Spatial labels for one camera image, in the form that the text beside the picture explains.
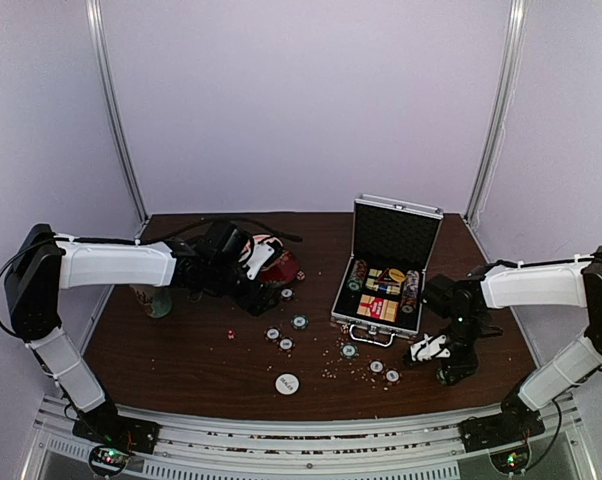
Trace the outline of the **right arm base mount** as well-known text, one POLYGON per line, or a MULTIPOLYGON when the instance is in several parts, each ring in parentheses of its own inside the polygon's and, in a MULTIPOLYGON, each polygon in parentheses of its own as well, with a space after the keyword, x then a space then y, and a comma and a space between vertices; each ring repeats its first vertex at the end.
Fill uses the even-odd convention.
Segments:
POLYGON ((470 417, 459 424, 459 433, 467 453, 491 450, 492 466, 502 474, 523 473, 531 464, 529 440, 545 432, 537 410, 531 410, 517 396, 509 396, 500 412, 470 417))

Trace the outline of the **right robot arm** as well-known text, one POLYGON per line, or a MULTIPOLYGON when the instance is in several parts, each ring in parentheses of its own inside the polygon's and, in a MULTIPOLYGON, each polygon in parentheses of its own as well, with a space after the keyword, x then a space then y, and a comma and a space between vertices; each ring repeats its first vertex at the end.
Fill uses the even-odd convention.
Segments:
POLYGON ((440 381, 452 386, 478 365, 475 343, 492 312, 530 310, 559 315, 579 310, 587 320, 579 336, 530 373, 502 403, 493 430, 500 440, 516 440, 532 424, 532 413, 602 370, 602 245, 588 255, 544 262, 499 260, 461 280, 431 278, 422 299, 448 325, 426 335, 407 355, 416 362, 438 359, 440 381))

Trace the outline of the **green 20 chip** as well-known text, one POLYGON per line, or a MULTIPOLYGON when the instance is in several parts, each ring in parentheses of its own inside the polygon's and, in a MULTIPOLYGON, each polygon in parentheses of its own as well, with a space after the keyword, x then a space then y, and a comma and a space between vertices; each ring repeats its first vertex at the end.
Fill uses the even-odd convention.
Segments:
POLYGON ((294 330, 306 330, 309 326, 309 319, 305 315, 294 315, 290 324, 294 330))

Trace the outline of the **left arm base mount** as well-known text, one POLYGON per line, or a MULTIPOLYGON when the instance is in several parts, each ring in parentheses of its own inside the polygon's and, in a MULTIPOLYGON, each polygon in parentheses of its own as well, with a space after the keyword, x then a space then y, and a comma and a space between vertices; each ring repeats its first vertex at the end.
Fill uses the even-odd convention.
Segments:
POLYGON ((154 452, 160 426, 150 420, 122 416, 107 397, 95 409, 85 412, 73 403, 76 414, 72 433, 95 443, 88 453, 88 466, 98 478, 121 474, 138 453, 154 452))

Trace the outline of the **red playing card box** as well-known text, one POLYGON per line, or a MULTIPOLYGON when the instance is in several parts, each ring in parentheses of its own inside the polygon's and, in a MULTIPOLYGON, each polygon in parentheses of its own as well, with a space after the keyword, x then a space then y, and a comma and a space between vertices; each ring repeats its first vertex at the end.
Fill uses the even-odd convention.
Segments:
POLYGON ((362 295, 357 314, 378 321, 394 323, 397 317, 398 302, 381 297, 362 295))

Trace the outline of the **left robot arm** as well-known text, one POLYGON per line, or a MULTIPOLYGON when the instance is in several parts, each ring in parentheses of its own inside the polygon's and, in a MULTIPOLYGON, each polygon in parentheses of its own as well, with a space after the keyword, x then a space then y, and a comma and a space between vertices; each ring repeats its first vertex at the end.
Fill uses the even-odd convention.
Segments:
POLYGON ((231 298, 259 316, 279 303, 280 290, 259 275, 276 255, 231 222, 217 221, 195 243, 170 238, 153 243, 61 235, 37 224, 20 250, 0 269, 10 323, 4 330, 36 352, 74 406, 87 414, 87 429, 104 444, 125 433, 105 389, 62 328, 60 291, 93 285, 142 285, 187 289, 231 298))

